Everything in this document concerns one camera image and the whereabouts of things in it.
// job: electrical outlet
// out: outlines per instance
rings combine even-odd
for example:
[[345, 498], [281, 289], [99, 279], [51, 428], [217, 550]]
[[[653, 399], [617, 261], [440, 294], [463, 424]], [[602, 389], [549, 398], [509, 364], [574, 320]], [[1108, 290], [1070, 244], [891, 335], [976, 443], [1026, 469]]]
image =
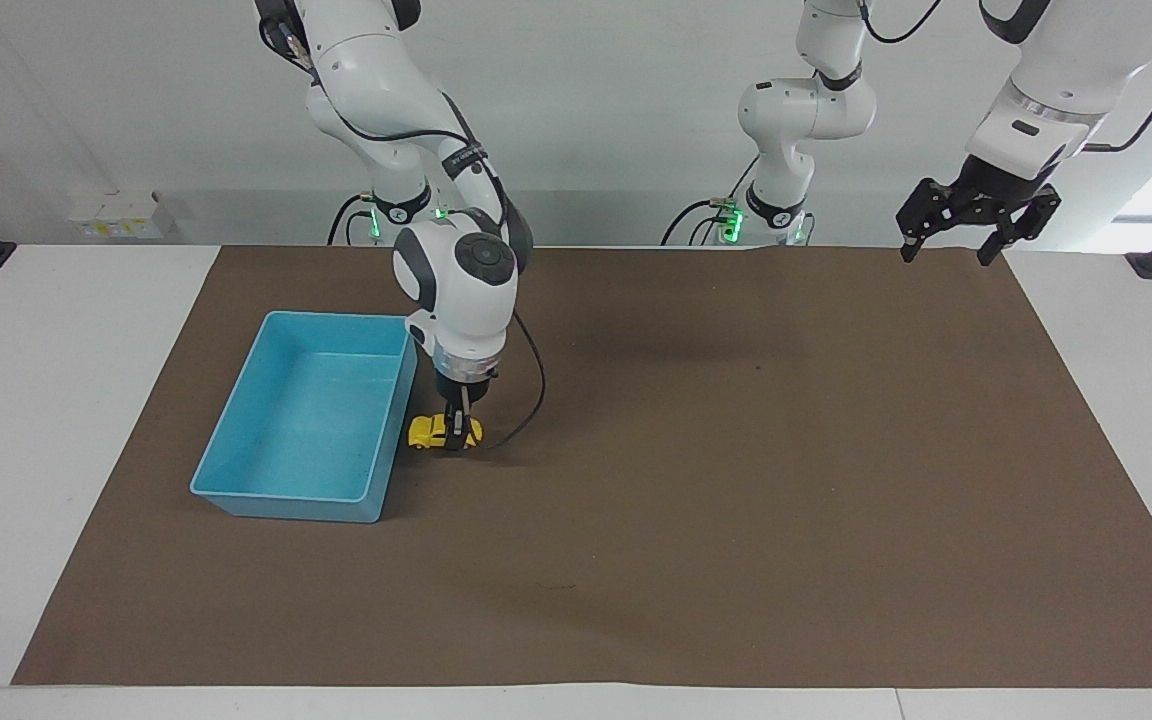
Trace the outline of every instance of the electrical outlet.
[[135, 191], [77, 199], [69, 222], [88, 240], [162, 240], [175, 227], [156, 194]]

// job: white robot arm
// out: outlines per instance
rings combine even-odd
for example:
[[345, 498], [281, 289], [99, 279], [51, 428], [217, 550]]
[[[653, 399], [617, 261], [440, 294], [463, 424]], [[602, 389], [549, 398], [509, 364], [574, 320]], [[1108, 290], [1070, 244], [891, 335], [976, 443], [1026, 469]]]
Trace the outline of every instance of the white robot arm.
[[[266, 46], [311, 77], [317, 127], [370, 169], [394, 274], [420, 306], [408, 331], [433, 359], [447, 400], [445, 447], [480, 441], [471, 404], [495, 377], [531, 253], [531, 232], [450, 97], [407, 54], [399, 32], [419, 0], [256, 0]], [[439, 160], [463, 204], [445, 214], [420, 162]]]
[[797, 149], [802, 141], [841, 141], [873, 124], [878, 100], [861, 69], [864, 38], [856, 0], [806, 0], [797, 50], [814, 77], [756, 83], [741, 97], [741, 128], [759, 152], [755, 181], [736, 196], [742, 236], [786, 242], [799, 221], [814, 174], [812, 156]]
[[958, 179], [924, 179], [900, 210], [905, 263], [960, 223], [996, 225], [978, 252], [983, 265], [1037, 238], [1061, 202], [1047, 177], [1087, 145], [1152, 60], [1152, 0], [980, 0], [980, 13], [1020, 45], [1020, 65], [968, 142]]

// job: brown mat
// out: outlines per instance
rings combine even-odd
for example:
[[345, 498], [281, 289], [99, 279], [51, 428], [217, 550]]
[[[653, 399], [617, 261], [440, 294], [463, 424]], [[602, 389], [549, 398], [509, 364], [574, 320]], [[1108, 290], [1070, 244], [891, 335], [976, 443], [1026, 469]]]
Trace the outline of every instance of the brown mat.
[[236, 520], [188, 484], [266, 311], [410, 305], [384, 251], [225, 249], [15, 682], [1152, 687], [1152, 520], [1006, 266], [543, 251], [522, 295], [511, 447]]

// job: white wall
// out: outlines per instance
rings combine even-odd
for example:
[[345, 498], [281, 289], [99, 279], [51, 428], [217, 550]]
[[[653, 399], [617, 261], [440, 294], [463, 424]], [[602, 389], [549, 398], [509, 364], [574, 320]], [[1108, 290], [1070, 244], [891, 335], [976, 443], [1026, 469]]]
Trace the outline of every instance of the white wall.
[[[925, 3], [884, 3], [884, 31]], [[753, 156], [735, 114], [749, 82], [805, 74], [799, 3], [749, 0], [427, 0], [412, 55], [457, 97], [545, 243], [653, 243], [688, 200], [726, 192]], [[257, 40], [251, 0], [0, 0], [3, 46], [123, 188], [160, 191], [182, 242], [320, 242], [366, 184], [320, 136], [303, 78]], [[813, 143], [817, 240], [899, 245], [893, 213], [923, 176], [948, 181], [1018, 58], [975, 3], [946, 3], [905, 45], [867, 46], [881, 96], [873, 131]], [[63, 132], [0, 69], [0, 234], [67, 242], [65, 194], [100, 185]], [[1105, 137], [1152, 104], [1152, 68]], [[1066, 197], [1043, 247], [1084, 247], [1152, 176], [1152, 134], [1128, 156], [1058, 176]], [[946, 242], [972, 242], [970, 232]]]

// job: blue plastic bin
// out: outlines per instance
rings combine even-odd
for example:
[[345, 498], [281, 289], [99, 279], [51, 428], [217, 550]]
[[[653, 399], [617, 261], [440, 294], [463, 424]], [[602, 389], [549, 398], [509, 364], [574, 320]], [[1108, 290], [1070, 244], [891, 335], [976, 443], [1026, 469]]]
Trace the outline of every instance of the blue plastic bin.
[[415, 374], [402, 318], [270, 313], [189, 491], [244, 518], [376, 523]]

